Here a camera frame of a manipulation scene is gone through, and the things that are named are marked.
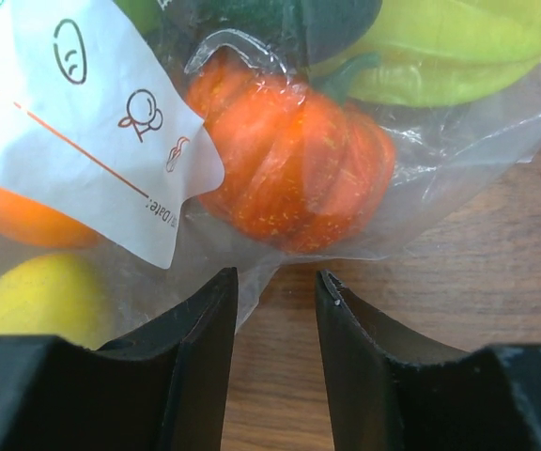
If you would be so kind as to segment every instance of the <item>yellow toy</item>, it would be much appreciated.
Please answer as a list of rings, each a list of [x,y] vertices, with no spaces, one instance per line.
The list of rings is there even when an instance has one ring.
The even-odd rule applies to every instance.
[[[73,254],[36,257],[0,277],[0,334],[57,334],[99,348],[113,311],[97,271]]]
[[[353,98],[416,107],[475,101],[541,62],[541,0],[383,0],[370,30],[310,76],[374,52],[379,67],[358,73]]]

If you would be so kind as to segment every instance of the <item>plastic bag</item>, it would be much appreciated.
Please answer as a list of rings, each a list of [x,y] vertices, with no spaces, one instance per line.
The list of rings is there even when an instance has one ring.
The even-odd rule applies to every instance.
[[[228,266],[242,324],[280,265],[388,257],[541,146],[541,0],[47,3],[0,1],[14,43],[0,85],[28,93],[16,109],[32,120],[17,125],[0,96],[0,186],[98,238],[61,245],[90,240],[78,227],[47,245],[18,240],[9,217],[46,216],[0,203],[0,333],[97,347]],[[64,38],[69,26],[80,32]],[[73,39],[88,56],[74,70],[81,52],[59,50]],[[68,123],[42,120],[44,131],[26,105]],[[108,160],[95,155],[97,171],[89,152],[28,163],[60,135]],[[54,166],[66,161],[73,170]],[[139,194],[102,182],[110,174],[157,196],[138,210]]]

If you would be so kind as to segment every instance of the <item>toy fruit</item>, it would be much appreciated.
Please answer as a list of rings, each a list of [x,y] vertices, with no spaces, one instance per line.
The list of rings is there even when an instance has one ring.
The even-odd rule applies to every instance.
[[[307,66],[355,42],[380,8],[381,0],[173,0],[167,11],[196,43],[236,28]]]
[[[310,74],[370,52],[381,65],[356,77],[349,91],[356,99],[419,107],[474,101],[541,62],[541,0],[384,0],[373,27]]]
[[[0,188],[0,234],[48,248],[94,246],[98,233],[59,211]]]
[[[203,205],[243,234],[310,253],[360,231],[394,171],[394,144],[355,106],[217,52],[187,102],[224,163]]]
[[[112,338],[112,318],[96,270],[78,256],[36,257],[0,277],[0,334],[57,334],[96,349]]]
[[[114,0],[114,2],[142,35],[159,26],[162,10],[158,0]]]

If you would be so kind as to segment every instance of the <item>yellow lemon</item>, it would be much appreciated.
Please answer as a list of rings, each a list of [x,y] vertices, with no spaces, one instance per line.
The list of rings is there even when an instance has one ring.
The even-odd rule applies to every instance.
[[[114,314],[89,262],[73,254],[32,258],[0,277],[0,334],[56,334],[96,349]]]

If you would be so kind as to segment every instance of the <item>pumpkin stem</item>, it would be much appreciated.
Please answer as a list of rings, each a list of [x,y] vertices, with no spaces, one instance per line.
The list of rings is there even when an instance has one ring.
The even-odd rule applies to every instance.
[[[374,69],[379,65],[379,54],[359,54],[342,64],[333,73],[313,82],[313,86],[338,104],[348,98],[349,87],[362,71]]]

